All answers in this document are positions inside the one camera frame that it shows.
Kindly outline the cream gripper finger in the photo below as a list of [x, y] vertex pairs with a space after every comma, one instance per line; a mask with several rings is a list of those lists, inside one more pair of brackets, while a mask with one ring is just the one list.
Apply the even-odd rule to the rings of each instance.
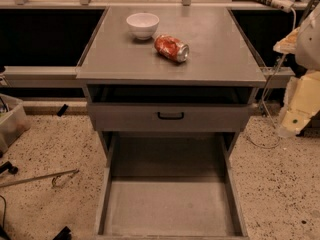
[[283, 102], [277, 133], [289, 138], [299, 134], [320, 111], [320, 72], [307, 71], [301, 78], [291, 77]]

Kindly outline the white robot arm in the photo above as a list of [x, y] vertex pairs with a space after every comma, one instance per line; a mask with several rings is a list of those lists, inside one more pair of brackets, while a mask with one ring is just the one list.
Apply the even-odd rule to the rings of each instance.
[[300, 78], [291, 77], [286, 87], [277, 132], [288, 138], [299, 134], [320, 111], [320, 4], [273, 50], [294, 54], [296, 63], [306, 69]]

